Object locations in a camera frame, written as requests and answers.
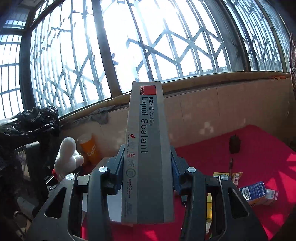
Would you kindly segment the corn crisp snack bar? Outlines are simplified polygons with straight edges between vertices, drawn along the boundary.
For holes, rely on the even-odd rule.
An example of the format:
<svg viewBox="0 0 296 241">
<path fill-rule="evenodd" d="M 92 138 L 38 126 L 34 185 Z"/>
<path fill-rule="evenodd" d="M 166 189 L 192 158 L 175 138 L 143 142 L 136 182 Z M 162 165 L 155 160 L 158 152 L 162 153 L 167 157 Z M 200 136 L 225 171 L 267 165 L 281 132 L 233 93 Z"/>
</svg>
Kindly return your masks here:
<svg viewBox="0 0 296 241">
<path fill-rule="evenodd" d="M 240 178 L 242 177 L 243 172 L 237 172 L 237 173 L 232 173 L 231 174 L 231 180 L 233 182 L 233 184 L 237 187 Z"/>
</svg>

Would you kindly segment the black pen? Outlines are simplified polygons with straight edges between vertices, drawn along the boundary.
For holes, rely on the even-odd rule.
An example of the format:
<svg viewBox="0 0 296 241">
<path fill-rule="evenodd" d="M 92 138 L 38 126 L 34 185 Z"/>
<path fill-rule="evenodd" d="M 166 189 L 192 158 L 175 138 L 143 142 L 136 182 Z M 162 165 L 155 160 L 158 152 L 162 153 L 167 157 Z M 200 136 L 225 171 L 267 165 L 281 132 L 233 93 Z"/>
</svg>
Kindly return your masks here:
<svg viewBox="0 0 296 241">
<path fill-rule="evenodd" d="M 232 169 L 233 169 L 233 158 L 230 158 L 230 162 L 229 162 L 229 177 L 230 179 L 232 179 Z"/>
</svg>

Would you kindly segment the black plastic bag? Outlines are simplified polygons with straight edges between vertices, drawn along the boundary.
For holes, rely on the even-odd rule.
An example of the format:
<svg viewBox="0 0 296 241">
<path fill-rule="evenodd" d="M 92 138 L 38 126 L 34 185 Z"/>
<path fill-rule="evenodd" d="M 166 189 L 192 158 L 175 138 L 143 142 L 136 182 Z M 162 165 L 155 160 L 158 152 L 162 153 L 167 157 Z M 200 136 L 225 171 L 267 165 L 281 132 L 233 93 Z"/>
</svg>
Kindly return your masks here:
<svg viewBox="0 0 296 241">
<path fill-rule="evenodd" d="M 54 106 L 34 107 L 1 126 L 1 160 L 9 160 L 18 147 L 39 142 L 41 153 L 49 156 L 59 147 L 59 112 Z"/>
</svg>

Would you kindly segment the blue white medicine box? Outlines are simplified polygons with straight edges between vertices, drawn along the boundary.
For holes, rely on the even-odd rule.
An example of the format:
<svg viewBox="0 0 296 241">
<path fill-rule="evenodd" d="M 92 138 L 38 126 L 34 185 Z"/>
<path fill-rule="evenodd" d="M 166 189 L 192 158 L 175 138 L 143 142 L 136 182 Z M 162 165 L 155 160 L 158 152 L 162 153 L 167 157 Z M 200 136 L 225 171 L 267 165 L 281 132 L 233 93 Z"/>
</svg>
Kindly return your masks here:
<svg viewBox="0 0 296 241">
<path fill-rule="evenodd" d="M 241 187 L 239 188 L 239 191 L 250 206 L 256 205 L 267 195 L 266 187 L 263 181 Z"/>
</svg>

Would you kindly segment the grey liquid sealant box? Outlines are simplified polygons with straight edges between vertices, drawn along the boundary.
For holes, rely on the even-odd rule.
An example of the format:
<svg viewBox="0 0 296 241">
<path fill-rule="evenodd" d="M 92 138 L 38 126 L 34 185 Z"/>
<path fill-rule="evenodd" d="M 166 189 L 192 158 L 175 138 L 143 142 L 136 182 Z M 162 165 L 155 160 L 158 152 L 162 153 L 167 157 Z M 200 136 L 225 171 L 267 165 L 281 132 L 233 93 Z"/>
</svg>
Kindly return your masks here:
<svg viewBox="0 0 296 241">
<path fill-rule="evenodd" d="M 133 82 L 125 137 L 122 222 L 173 222 L 174 188 L 162 84 Z"/>
</svg>

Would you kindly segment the red cloth table mat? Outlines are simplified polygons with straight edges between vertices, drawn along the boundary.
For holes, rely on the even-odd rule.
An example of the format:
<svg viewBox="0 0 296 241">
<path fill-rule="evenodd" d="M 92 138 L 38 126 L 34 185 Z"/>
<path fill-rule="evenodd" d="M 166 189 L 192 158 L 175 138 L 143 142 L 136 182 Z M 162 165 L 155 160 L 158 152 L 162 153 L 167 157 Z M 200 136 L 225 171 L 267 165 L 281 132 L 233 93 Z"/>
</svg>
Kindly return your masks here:
<svg viewBox="0 0 296 241">
<path fill-rule="evenodd" d="M 229 152 L 229 138 L 238 135 L 240 151 Z M 199 143 L 178 147 L 178 156 L 205 175 L 228 172 L 229 160 L 234 160 L 233 172 L 243 172 L 238 186 L 245 187 L 263 181 L 266 188 L 277 190 L 273 205 L 253 207 L 270 240 L 295 240 L 295 218 L 280 230 L 290 213 L 295 213 L 295 151 L 261 128 L 248 125 Z"/>
</svg>

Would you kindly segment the yellow bamboo tissue pack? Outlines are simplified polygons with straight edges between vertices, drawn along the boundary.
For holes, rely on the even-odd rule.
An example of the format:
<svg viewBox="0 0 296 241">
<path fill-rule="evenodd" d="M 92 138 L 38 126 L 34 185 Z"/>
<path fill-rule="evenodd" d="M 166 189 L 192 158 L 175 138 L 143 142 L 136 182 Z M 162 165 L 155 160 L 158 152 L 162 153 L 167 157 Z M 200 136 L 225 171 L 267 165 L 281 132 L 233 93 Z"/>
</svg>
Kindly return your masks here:
<svg viewBox="0 0 296 241">
<path fill-rule="evenodd" d="M 206 218 L 206 234 L 209 234 L 212 219 L 213 219 L 213 206 L 212 206 L 212 194 L 207 194 L 207 218 Z"/>
</svg>

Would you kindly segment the small white red box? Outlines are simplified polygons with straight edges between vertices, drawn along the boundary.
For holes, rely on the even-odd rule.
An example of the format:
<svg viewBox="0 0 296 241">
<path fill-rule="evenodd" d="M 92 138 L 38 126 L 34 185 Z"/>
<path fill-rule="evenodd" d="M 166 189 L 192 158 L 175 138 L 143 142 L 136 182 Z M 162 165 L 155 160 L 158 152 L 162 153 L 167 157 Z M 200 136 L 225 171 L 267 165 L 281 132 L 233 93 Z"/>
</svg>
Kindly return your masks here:
<svg viewBox="0 0 296 241">
<path fill-rule="evenodd" d="M 267 205 L 267 206 L 273 205 L 274 202 L 277 201 L 277 199 L 278 199 L 278 191 L 267 189 L 266 196 L 264 197 L 263 205 Z"/>
</svg>

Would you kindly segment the white yellow medicine box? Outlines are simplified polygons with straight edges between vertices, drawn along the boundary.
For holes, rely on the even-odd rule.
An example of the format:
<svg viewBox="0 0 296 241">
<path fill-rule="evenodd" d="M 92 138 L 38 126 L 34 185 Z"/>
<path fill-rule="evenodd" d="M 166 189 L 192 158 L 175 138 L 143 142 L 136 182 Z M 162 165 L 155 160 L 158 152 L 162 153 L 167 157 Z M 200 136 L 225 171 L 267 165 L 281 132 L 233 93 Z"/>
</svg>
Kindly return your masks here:
<svg viewBox="0 0 296 241">
<path fill-rule="evenodd" d="M 227 173 L 227 172 L 214 172 L 214 173 L 213 173 L 213 176 L 214 176 L 214 177 L 219 177 L 219 176 L 221 176 L 221 175 L 226 175 L 226 176 L 229 177 L 229 173 Z"/>
</svg>

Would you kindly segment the grey rag on sill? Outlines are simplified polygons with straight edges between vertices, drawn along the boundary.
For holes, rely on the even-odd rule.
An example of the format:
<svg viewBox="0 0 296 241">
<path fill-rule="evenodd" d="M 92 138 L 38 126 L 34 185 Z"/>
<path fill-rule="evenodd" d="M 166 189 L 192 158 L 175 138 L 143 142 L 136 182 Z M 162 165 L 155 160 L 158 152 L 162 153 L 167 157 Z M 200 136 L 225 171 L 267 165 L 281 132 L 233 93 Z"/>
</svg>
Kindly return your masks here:
<svg viewBox="0 0 296 241">
<path fill-rule="evenodd" d="M 90 122 L 99 123 L 100 125 L 106 125 L 108 124 L 108 120 L 109 120 L 108 113 L 120 108 L 121 108 L 121 105 L 112 105 L 104 108 L 99 108 L 87 116 L 78 118 L 76 120 L 69 120 L 64 124 L 60 124 L 60 128 L 62 130 L 69 130 L 79 125 L 90 123 Z"/>
</svg>

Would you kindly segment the white plush dog toy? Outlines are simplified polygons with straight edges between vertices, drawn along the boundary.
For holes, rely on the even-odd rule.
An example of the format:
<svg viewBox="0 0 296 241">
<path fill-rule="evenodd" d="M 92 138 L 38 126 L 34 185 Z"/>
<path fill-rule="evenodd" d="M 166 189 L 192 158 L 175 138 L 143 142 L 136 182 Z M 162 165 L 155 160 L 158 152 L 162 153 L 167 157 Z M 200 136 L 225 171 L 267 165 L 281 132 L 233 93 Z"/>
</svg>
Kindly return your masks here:
<svg viewBox="0 0 296 241">
<path fill-rule="evenodd" d="M 61 182 L 84 163 L 84 157 L 76 150 L 76 142 L 72 137 L 62 140 L 53 168 L 53 176 Z"/>
</svg>

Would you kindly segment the orange coco paper cup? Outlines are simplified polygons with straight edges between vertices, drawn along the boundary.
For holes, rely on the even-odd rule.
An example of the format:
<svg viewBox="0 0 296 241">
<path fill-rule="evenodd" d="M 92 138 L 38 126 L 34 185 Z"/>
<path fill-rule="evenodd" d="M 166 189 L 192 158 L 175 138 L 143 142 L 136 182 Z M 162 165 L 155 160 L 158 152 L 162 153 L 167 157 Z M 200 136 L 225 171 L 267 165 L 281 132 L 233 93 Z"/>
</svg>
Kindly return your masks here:
<svg viewBox="0 0 296 241">
<path fill-rule="evenodd" d="M 77 141 L 86 155 L 88 161 L 96 166 L 102 159 L 100 150 L 95 142 L 95 138 L 92 133 L 84 133 L 77 138 Z"/>
</svg>

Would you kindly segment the black cube power adapter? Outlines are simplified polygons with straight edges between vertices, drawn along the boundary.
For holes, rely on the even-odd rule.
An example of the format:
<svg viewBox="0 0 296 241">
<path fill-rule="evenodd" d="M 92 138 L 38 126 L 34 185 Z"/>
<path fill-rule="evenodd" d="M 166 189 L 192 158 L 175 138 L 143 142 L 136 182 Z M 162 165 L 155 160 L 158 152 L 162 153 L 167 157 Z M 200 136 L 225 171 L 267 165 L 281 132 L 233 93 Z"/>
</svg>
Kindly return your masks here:
<svg viewBox="0 0 296 241">
<path fill-rule="evenodd" d="M 229 138 L 229 152 L 230 154 L 237 154 L 240 151 L 241 139 L 238 135 L 233 135 Z"/>
</svg>

